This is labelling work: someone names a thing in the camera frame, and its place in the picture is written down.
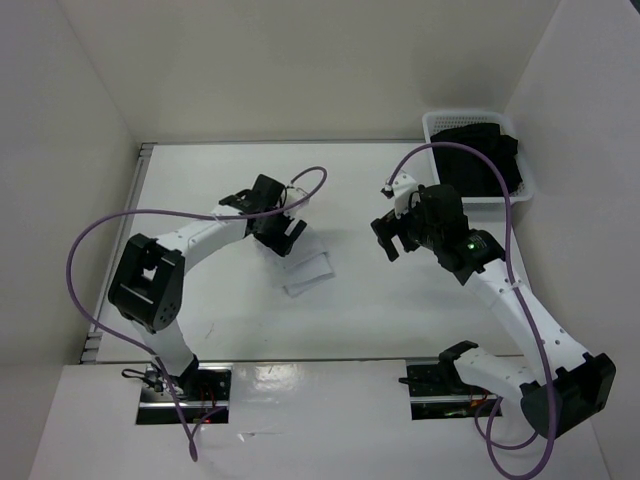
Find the white skirt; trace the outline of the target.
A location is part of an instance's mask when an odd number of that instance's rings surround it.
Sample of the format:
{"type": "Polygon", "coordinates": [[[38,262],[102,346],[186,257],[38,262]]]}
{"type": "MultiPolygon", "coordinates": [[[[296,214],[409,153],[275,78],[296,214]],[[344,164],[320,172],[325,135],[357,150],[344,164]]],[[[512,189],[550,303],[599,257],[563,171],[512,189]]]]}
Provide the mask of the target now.
{"type": "Polygon", "coordinates": [[[328,249],[320,235],[309,226],[285,257],[278,256],[257,240],[254,245],[263,259],[271,285],[291,298],[335,277],[328,249]]]}

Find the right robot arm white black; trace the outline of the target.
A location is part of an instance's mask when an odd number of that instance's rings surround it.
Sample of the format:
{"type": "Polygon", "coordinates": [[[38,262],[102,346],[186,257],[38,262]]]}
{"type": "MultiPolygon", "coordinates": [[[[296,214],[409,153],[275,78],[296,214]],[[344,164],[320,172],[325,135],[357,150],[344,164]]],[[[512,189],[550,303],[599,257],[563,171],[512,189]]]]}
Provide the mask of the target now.
{"type": "Polygon", "coordinates": [[[430,250],[493,313],[527,361],[518,366],[462,341],[439,356],[443,389],[459,393],[468,385],[483,387],[519,406],[543,438],[549,436],[550,415],[562,436],[604,409],[616,375],[613,361],[574,340],[521,278],[508,271],[504,248],[489,232],[470,227],[453,187],[426,187],[410,179],[381,192],[394,207],[371,227],[388,259],[399,256],[395,239],[405,252],[430,250]]]}

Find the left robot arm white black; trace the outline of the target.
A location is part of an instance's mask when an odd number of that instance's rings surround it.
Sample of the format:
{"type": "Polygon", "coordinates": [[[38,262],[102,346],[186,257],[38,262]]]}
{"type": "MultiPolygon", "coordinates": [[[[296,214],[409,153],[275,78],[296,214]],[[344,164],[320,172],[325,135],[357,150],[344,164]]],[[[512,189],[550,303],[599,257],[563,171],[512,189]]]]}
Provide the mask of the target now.
{"type": "Polygon", "coordinates": [[[259,175],[250,189],[219,201],[209,220],[194,220],[169,233],[142,233],[126,243],[108,291],[109,302],[129,320],[166,372],[163,387],[180,400],[199,386],[199,360],[178,325],[185,275],[218,250],[252,237],[287,256],[306,222],[295,218],[304,194],[259,175]]]}

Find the black skirt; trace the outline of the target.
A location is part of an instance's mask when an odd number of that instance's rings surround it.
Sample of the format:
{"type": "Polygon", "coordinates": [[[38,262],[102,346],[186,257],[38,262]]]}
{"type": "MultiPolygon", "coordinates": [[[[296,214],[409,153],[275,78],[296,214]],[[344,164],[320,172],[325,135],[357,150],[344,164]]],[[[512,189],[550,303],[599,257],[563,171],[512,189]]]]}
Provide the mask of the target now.
{"type": "MultiPolygon", "coordinates": [[[[481,152],[498,169],[510,194],[516,192],[522,183],[516,161],[518,140],[503,134],[496,123],[442,130],[431,137],[431,142],[453,142],[481,152]]],[[[491,168],[474,154],[443,147],[432,152],[440,182],[454,187],[462,197],[503,197],[491,168]]]]}

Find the white plastic laundry basket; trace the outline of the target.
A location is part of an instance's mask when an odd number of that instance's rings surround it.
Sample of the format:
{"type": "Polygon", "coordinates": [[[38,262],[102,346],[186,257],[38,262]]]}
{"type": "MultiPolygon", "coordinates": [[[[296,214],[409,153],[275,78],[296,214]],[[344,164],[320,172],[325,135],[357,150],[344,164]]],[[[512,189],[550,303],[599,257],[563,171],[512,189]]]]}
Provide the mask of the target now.
{"type": "MultiPolygon", "coordinates": [[[[443,110],[434,111],[425,114],[422,118],[423,130],[425,134],[425,141],[431,142],[431,137],[442,130],[451,128],[463,127],[471,124],[479,123],[496,123],[501,127],[503,134],[512,136],[518,140],[518,134],[516,133],[512,122],[509,118],[503,114],[489,111],[479,110],[443,110]]],[[[436,170],[436,164],[434,159],[433,149],[427,151],[427,157],[429,158],[434,180],[437,184],[443,184],[440,182],[438,172],[436,170]]],[[[522,146],[518,140],[518,154],[516,155],[517,166],[522,176],[522,183],[516,192],[510,194],[511,202],[527,201],[532,198],[534,193],[534,182],[530,169],[523,155],[522,146]]],[[[504,202],[504,196],[500,197],[462,197],[462,201],[465,204],[502,204],[504,202]]]]}

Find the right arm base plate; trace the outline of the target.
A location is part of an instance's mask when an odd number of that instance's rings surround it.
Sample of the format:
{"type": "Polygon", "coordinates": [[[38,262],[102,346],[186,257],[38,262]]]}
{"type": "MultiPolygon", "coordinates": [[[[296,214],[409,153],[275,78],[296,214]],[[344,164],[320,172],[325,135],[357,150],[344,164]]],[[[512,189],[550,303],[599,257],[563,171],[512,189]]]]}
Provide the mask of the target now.
{"type": "Polygon", "coordinates": [[[488,416],[495,394],[466,384],[448,385],[434,362],[411,363],[398,382],[407,387],[413,420],[440,420],[488,416]]]}

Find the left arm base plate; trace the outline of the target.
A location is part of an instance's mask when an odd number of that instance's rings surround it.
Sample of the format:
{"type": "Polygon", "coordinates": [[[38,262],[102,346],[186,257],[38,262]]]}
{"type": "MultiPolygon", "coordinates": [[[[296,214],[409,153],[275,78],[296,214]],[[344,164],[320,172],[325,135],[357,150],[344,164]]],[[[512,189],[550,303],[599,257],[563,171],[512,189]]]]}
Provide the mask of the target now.
{"type": "MultiPolygon", "coordinates": [[[[167,382],[155,365],[144,371],[124,369],[121,375],[142,382],[136,424],[143,426],[179,424],[180,418],[167,382]]],[[[198,372],[195,386],[175,386],[176,396],[188,425],[227,424],[232,372],[206,367],[198,372]]]]}

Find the aluminium table edge rail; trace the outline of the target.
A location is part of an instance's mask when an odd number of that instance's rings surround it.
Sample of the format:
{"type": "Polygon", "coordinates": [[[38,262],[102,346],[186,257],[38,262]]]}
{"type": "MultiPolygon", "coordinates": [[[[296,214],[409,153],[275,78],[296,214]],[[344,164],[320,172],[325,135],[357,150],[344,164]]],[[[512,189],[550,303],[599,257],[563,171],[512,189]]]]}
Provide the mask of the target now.
{"type": "MultiPolygon", "coordinates": [[[[140,191],[144,183],[146,173],[148,170],[149,161],[151,159],[156,142],[142,143],[138,152],[138,158],[136,160],[136,168],[134,171],[133,179],[129,188],[129,193],[125,202],[125,209],[134,209],[139,201],[140,191]]],[[[111,256],[107,265],[106,274],[102,284],[102,290],[99,299],[94,309],[94,316],[96,319],[100,319],[103,308],[107,303],[107,292],[110,280],[116,268],[116,258],[119,253],[119,249],[125,234],[130,229],[130,221],[126,218],[118,221],[118,229],[116,232],[115,243],[111,252],[111,256]]],[[[98,327],[91,327],[87,333],[83,351],[80,357],[81,365],[95,365],[97,364],[97,356],[102,340],[103,332],[98,327]]]]}

